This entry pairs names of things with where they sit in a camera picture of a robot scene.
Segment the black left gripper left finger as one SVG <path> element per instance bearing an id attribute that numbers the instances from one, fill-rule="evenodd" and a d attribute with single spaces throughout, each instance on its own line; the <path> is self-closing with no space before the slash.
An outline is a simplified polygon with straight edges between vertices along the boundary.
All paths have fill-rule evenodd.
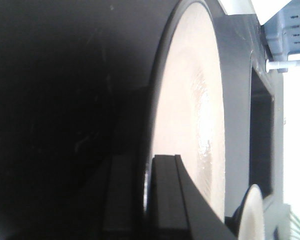
<path id="1" fill-rule="evenodd" d="M 105 240 L 139 240 L 144 236 L 144 219 L 139 190 L 139 159 L 136 156 L 113 156 L 102 225 Z"/>

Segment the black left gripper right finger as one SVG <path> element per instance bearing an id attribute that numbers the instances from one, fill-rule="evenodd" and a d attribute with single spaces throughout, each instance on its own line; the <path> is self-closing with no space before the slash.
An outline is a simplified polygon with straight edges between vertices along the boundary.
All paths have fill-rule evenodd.
<path id="1" fill-rule="evenodd" d="M 154 240 L 233 240 L 191 180 L 180 155 L 152 161 L 151 237 Z"/>

